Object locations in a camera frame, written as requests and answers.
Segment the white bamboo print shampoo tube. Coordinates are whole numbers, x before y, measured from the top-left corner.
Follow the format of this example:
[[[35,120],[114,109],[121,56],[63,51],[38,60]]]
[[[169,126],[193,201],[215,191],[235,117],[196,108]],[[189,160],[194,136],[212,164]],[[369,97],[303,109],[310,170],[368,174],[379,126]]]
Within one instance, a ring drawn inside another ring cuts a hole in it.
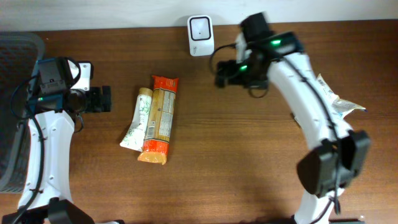
[[[119,144],[121,147],[142,151],[152,103],[152,94],[153,91],[149,88],[139,89],[131,125]]]

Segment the orange spaghetti pasta package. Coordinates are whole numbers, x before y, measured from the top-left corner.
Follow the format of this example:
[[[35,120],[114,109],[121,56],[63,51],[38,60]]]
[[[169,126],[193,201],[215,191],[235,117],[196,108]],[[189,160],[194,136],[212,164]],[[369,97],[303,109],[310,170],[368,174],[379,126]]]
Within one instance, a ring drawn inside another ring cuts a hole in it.
[[[142,152],[137,160],[164,165],[169,152],[178,78],[153,75],[154,87]]]

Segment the grey plastic mesh basket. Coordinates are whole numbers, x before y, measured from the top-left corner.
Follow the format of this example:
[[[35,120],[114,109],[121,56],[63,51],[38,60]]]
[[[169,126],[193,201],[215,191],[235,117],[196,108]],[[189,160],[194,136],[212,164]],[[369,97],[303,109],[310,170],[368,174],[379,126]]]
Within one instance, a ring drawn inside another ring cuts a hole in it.
[[[1,193],[23,191],[29,161],[29,127],[23,118],[37,74],[43,40],[31,32],[1,32]]]

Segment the yellow white snack bag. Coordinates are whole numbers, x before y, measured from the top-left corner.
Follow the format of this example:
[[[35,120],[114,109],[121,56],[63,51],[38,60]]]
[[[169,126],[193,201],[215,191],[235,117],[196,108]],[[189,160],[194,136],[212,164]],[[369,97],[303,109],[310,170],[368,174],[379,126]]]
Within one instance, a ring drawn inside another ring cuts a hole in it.
[[[314,91],[311,88],[309,88],[309,90],[305,89],[303,106],[299,106],[298,109],[304,109],[304,112],[315,110],[315,112],[320,112],[320,115],[323,118],[325,116],[323,109],[324,103],[326,108],[330,109],[330,115],[334,112],[340,119],[343,119],[354,110],[366,111],[366,108],[363,106],[341,99],[332,91],[326,81],[324,81],[321,74],[317,77],[315,77],[314,74],[304,75],[304,77],[306,81],[311,84]]]

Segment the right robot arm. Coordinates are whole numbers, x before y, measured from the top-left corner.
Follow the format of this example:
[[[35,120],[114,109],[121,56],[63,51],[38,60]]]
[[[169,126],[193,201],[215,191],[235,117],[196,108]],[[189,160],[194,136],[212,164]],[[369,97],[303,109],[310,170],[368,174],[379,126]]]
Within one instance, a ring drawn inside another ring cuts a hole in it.
[[[209,64],[215,85],[240,85],[250,93],[267,93],[274,85],[280,91],[309,150],[297,164],[303,197],[287,223],[328,223],[331,212],[341,212],[339,198],[361,173],[371,140],[333,108],[293,32],[274,32],[261,12],[245,18],[239,27],[231,44],[236,58]]]

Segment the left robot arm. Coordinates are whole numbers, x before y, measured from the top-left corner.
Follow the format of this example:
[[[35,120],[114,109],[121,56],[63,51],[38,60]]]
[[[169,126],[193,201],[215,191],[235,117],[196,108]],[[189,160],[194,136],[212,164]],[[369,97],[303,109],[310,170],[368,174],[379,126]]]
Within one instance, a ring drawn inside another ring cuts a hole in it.
[[[91,87],[93,64],[70,57],[38,60],[36,72],[14,91],[27,90],[22,114],[28,127],[27,171],[17,212],[2,223],[93,223],[72,200],[70,146],[83,113],[109,112],[110,87]]]

